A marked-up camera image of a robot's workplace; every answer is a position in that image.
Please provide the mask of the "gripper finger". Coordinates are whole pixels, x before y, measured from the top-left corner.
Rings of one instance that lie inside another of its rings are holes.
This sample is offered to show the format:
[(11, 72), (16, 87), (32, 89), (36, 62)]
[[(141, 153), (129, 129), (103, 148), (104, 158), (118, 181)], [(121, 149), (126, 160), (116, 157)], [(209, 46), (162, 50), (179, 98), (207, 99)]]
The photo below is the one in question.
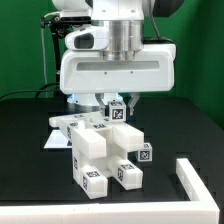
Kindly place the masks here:
[(102, 114), (105, 114), (107, 112), (107, 106), (105, 105), (103, 99), (104, 99), (104, 94), (103, 93), (96, 93), (95, 94), (96, 101), (99, 104), (100, 110)]
[(137, 104), (139, 98), (140, 98), (140, 94), (138, 92), (134, 92), (130, 94), (130, 101), (128, 102), (130, 115), (134, 114), (134, 107)]

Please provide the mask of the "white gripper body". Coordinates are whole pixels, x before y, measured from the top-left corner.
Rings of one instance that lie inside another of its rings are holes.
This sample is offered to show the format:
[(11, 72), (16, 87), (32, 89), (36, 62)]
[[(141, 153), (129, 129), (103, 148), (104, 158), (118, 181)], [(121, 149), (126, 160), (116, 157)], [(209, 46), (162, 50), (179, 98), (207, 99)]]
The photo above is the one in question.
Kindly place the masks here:
[(64, 94), (169, 91), (174, 85), (174, 44), (149, 44), (131, 61), (106, 61), (100, 51), (67, 50), (62, 58)]

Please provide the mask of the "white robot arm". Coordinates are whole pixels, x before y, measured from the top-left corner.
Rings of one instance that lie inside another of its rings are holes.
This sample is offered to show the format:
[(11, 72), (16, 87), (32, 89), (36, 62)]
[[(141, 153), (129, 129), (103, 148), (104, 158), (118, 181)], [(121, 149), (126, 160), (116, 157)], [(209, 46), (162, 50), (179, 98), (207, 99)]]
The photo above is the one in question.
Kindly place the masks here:
[(155, 8), (178, 9), (184, 0), (52, 0), (61, 19), (81, 25), (65, 36), (60, 89), (84, 106), (108, 110), (122, 120), (141, 92), (168, 91), (174, 85), (176, 46), (162, 37), (143, 38), (144, 18)]

